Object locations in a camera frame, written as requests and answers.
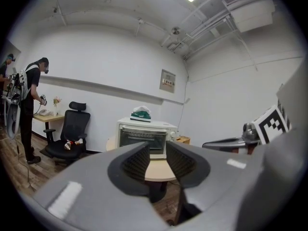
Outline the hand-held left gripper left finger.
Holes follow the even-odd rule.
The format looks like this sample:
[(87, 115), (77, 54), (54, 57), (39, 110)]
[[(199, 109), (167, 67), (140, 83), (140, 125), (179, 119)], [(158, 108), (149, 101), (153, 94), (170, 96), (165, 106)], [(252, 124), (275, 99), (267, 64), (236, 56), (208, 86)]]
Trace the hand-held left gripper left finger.
[(82, 158), (41, 187), (32, 213), (50, 231), (166, 231), (144, 183), (146, 142)]

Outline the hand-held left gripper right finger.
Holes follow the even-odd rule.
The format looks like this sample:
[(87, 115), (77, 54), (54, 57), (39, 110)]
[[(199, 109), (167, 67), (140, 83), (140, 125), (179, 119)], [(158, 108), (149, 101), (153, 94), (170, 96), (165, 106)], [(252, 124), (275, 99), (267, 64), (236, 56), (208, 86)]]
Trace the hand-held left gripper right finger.
[(238, 211), (262, 170), (264, 148), (251, 155), (167, 142), (167, 162), (180, 184), (181, 202), (199, 211)]

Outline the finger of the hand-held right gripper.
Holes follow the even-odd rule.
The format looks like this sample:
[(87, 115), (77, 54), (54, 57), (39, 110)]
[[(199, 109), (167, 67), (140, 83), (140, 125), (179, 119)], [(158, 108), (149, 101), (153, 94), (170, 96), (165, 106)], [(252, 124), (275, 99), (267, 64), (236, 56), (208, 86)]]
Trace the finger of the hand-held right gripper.
[(229, 153), (237, 153), (237, 154), (246, 153), (246, 144), (244, 140), (240, 137), (223, 139), (219, 141), (205, 142), (202, 145), (202, 147), (206, 149), (229, 152)]

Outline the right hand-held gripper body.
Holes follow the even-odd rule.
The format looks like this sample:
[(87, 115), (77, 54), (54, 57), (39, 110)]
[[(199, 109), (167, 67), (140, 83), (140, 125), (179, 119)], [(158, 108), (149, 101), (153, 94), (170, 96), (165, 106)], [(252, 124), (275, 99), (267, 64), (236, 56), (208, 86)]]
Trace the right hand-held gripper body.
[(251, 123), (243, 125), (242, 139), (248, 154), (258, 145), (268, 144), (279, 135), (288, 132), (290, 122), (280, 105), (273, 105)]

